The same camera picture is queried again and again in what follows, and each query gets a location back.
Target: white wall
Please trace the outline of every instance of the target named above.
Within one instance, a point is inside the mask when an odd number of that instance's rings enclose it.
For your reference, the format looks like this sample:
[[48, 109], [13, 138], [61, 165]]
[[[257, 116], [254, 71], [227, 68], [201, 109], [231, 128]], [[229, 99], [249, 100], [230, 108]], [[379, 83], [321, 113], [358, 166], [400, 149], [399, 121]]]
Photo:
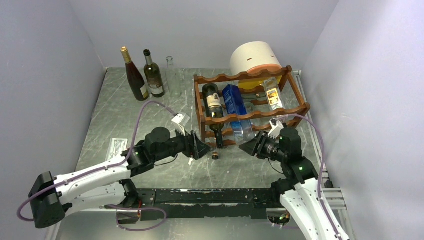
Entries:
[[44, 239], [16, 210], [39, 174], [75, 170], [105, 71], [67, 0], [1, 1], [0, 46], [0, 239]]
[[186, 68], [229, 68], [242, 44], [268, 42], [283, 66], [306, 62], [337, 0], [69, 0], [107, 67], [153, 60]]
[[302, 71], [360, 240], [424, 236], [424, 2], [342, 0]]

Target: robotic hand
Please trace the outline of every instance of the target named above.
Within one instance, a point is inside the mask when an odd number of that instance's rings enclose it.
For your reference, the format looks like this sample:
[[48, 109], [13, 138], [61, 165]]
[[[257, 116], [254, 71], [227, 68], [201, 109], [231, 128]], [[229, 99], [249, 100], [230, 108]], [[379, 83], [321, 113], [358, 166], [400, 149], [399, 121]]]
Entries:
[[146, 135], [145, 140], [138, 142], [132, 152], [126, 150], [121, 156], [69, 174], [53, 177], [50, 172], [45, 172], [39, 175], [29, 193], [35, 227], [47, 228], [73, 213], [99, 206], [131, 208], [138, 205], [138, 192], [130, 178], [153, 169], [155, 162], [176, 157], [178, 153], [198, 160], [210, 151], [194, 131], [186, 132], [183, 122], [187, 118], [179, 113], [172, 119], [177, 129], [176, 137], [171, 138], [166, 128], [157, 127]]
[[273, 140], [275, 133], [269, 136], [261, 131], [239, 148], [258, 159], [281, 163], [286, 179], [272, 183], [274, 202], [279, 201], [288, 210], [307, 240], [348, 240], [322, 190], [317, 193], [318, 174], [311, 161], [302, 156], [298, 131], [286, 125], [279, 128], [278, 143]]

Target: tabletop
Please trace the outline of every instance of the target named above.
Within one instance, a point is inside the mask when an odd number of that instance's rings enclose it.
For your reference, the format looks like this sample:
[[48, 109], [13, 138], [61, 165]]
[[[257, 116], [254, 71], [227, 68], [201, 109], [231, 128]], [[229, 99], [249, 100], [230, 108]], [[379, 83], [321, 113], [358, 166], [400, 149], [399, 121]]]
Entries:
[[[186, 125], [187, 131], [193, 130], [199, 134], [193, 75], [210, 78], [221, 73], [231, 75], [231, 72], [229, 69], [203, 68], [178, 68], [176, 71], [178, 81], [183, 83], [181, 96], [171, 97], [166, 93], [163, 97], [150, 96], [149, 99], [164, 103], [176, 113], [186, 113], [190, 117]], [[299, 106], [288, 83], [282, 91], [282, 100], [288, 109]], [[137, 116], [143, 104], [144, 101], [140, 102], [134, 98], [125, 68], [109, 68], [76, 170], [83, 170], [104, 162], [112, 138], [128, 139], [127, 147], [129, 147]], [[174, 136], [175, 129], [171, 119], [170, 113], [161, 106], [150, 104], [141, 117], [135, 143], [143, 140], [146, 134], [156, 127], [165, 127], [171, 131], [171, 137]], [[297, 130], [302, 139], [303, 155], [318, 169], [317, 151], [314, 148], [308, 123], [303, 120]], [[137, 188], [221, 189], [269, 188], [271, 183], [284, 178], [282, 174], [272, 169], [268, 161], [249, 156], [235, 145], [220, 149], [219, 157], [218, 160], [213, 160], [209, 153], [202, 159], [189, 164], [189, 159], [180, 154], [173, 163], [155, 166], [154, 169], [135, 176], [132, 180]], [[272, 164], [276, 169], [281, 170], [278, 162], [272, 162]]]

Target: wooden wine rack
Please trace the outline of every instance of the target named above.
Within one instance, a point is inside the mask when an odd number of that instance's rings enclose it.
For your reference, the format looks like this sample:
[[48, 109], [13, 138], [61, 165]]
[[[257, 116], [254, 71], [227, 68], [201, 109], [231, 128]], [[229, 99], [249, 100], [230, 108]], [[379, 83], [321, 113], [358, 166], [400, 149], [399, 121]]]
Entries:
[[[270, 72], [267, 70], [262, 70], [255, 74], [240, 72], [239, 74], [235, 76], [227, 76], [225, 74], [219, 74], [212, 78], [206, 78], [204, 76], [194, 75], [195, 107], [196, 107], [197, 122], [199, 125], [200, 136], [202, 141], [204, 142], [206, 138], [215, 137], [213, 131], [206, 131], [206, 126], [208, 125], [231, 123], [231, 122], [235, 122], [239, 120], [252, 120], [252, 119], [260, 119], [260, 118], [276, 117], [276, 116], [289, 115], [289, 114], [298, 114], [301, 116], [305, 116], [308, 113], [311, 106], [309, 105], [309, 103], [305, 102], [304, 98], [302, 97], [299, 91], [299, 88], [296, 85], [296, 82], [291, 75], [291, 72], [292, 72], [292, 67], [286, 66], [275, 72]], [[279, 77], [279, 76], [281, 76], [281, 80], [278, 84], [280, 91], [283, 91], [283, 88], [286, 85], [286, 82], [288, 81], [299, 103], [298, 107], [291, 108], [291, 109], [278, 108], [270, 112], [262, 112], [262, 111], [256, 110], [247, 115], [230, 114], [222, 118], [212, 118], [212, 117], [205, 116], [205, 107], [202, 105], [203, 95], [202, 95], [202, 92], [200, 92], [201, 90], [199, 88], [200, 84], [210, 84], [210, 83], [216, 84], [216, 83], [222, 83], [222, 82], [258, 79], [258, 78], [271, 78], [271, 77]], [[262, 86], [257, 86], [254, 89], [249, 89], [249, 90], [240, 88], [240, 93], [242, 95], [258, 94], [258, 93], [264, 93], [264, 92], [265, 91]], [[220, 97], [222, 97], [223, 96], [222, 90], [220, 90], [218, 94]], [[254, 99], [254, 100], [251, 100], [250, 102], [255, 106], [268, 104], [267, 100]], [[287, 125], [290, 127], [297, 127], [301, 121], [302, 119], [300, 117], [295, 117], [294, 119], [288, 121]], [[259, 126], [253, 125], [252, 129], [254, 132], [258, 132], [262, 130], [270, 130], [271, 125], [269, 123], [265, 125], [259, 125]], [[233, 134], [233, 130], [231, 128], [226, 128], [222, 130], [223, 137], [229, 136], [232, 134]], [[229, 139], [224, 140], [224, 146], [230, 146], [235, 144], [236, 142], [233, 140], [229, 140]]]

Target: gold foil cap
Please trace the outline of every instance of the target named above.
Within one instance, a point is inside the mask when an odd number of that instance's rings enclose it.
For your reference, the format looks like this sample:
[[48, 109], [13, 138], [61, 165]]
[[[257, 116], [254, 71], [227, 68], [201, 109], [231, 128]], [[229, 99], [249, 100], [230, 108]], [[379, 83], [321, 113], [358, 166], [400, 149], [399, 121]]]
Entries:
[[126, 64], [131, 63], [131, 57], [130, 57], [130, 54], [128, 53], [127, 47], [126, 46], [121, 47], [120, 52], [122, 53], [122, 57], [125, 63]]

